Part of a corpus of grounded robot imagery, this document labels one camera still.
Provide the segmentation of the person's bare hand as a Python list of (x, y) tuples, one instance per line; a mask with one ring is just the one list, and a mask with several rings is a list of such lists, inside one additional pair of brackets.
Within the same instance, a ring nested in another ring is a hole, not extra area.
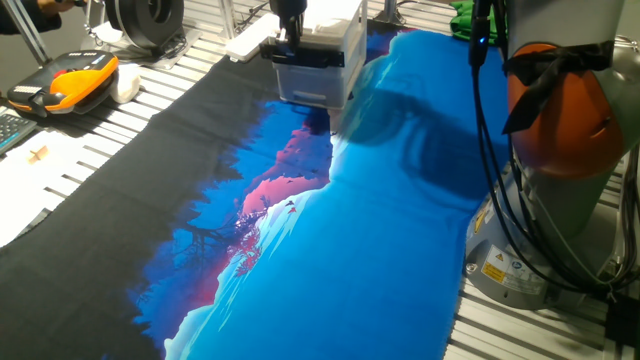
[(66, 12), (75, 6), (73, 0), (37, 0), (41, 12), (52, 17), (62, 12)]

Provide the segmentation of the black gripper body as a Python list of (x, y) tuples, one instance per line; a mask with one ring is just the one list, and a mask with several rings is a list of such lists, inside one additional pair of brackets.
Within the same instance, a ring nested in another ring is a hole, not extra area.
[(301, 16), (307, 8), (307, 0), (270, 0), (271, 11), (281, 21)]

